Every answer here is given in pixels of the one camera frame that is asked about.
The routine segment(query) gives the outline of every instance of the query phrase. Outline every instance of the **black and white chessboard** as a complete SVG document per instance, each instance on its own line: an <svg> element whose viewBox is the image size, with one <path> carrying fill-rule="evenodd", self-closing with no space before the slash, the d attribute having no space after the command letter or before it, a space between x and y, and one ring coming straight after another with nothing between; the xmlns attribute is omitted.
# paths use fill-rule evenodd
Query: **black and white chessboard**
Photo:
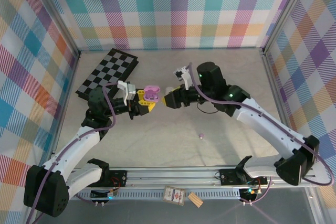
<svg viewBox="0 0 336 224"><path fill-rule="evenodd" d="M88 100L89 93L96 87L108 82L126 81L138 64L138 58L126 52L112 49L76 91L79 97ZM109 97L113 98L118 91L117 86L108 87Z"/></svg>

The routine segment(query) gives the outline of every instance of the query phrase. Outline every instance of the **chessboard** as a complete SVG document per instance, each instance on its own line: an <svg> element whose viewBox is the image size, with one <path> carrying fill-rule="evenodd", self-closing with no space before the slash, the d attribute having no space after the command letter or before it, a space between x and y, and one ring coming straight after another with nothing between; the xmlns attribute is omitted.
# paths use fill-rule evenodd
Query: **chessboard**
<svg viewBox="0 0 336 224"><path fill-rule="evenodd" d="M89 100L89 93L92 89L102 87L109 82L126 81L138 63L136 56L112 49L83 82L76 94L84 100ZM118 88L117 86L111 86L107 87L107 90L109 91L109 97L113 98Z"/></svg>

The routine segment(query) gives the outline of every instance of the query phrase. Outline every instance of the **pink object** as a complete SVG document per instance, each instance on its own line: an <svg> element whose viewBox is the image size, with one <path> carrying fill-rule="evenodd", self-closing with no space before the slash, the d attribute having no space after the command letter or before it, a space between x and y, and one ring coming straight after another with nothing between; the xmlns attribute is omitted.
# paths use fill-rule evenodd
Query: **pink object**
<svg viewBox="0 0 336 224"><path fill-rule="evenodd" d="M143 91L145 91L145 95L143 99L148 102L158 102L159 101L159 86L146 86Z"/></svg>

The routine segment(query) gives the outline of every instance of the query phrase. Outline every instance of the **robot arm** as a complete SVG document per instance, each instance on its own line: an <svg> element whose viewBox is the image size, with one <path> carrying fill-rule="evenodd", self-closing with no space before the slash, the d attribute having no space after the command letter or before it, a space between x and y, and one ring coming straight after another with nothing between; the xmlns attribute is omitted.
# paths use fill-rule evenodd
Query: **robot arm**
<svg viewBox="0 0 336 224"><path fill-rule="evenodd" d="M237 176L242 182L245 183L247 177L279 176L291 185L299 185L302 178L304 178L315 163L315 157L300 144L293 141L286 133L269 122L263 115L269 116L299 141L307 144L315 151L318 151L319 140L314 136L305 138L301 134L294 132L261 108L246 91L238 86L227 85L220 68L213 62L199 65L197 73L201 82L201 85L198 87L208 97L220 101L243 103L259 110L261 113L252 111L244 106L213 103L218 110L249 125L279 153L279 155L272 157L245 157L237 166L237 173L239 173ZM185 72L184 79L190 79ZM190 87L189 83L179 86L163 98L163 103L174 109L180 108L182 104L189 106L192 102L204 103L206 101L199 95L195 87Z"/></svg>
<svg viewBox="0 0 336 224"><path fill-rule="evenodd" d="M155 102L144 101L144 90L136 90L134 85L119 81L118 88L123 90L123 98L110 99L116 115L128 112L133 119L134 116L149 113L155 106ZM89 160L82 169L71 173L84 155L104 138L107 131L92 132L75 143L72 142L85 132L112 124L109 118L112 113L102 88L95 88L90 92L88 106L82 127L73 139L42 166L33 165L28 170L24 194L26 206L33 206L41 181L53 163L56 163L56 166L50 170L36 205L37 210L50 216L60 215L70 198L93 183L103 183L111 187L114 185L110 179L109 164L97 159ZM60 153L65 149L66 152L60 157Z"/></svg>

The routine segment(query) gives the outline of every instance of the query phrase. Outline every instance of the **wooden block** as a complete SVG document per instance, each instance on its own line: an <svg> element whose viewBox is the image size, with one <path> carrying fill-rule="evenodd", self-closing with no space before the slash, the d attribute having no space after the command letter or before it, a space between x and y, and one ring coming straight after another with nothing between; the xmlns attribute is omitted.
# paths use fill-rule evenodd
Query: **wooden block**
<svg viewBox="0 0 336 224"><path fill-rule="evenodd" d="M188 198L196 205L196 207L200 207L203 204L203 201L194 192L189 194Z"/></svg>

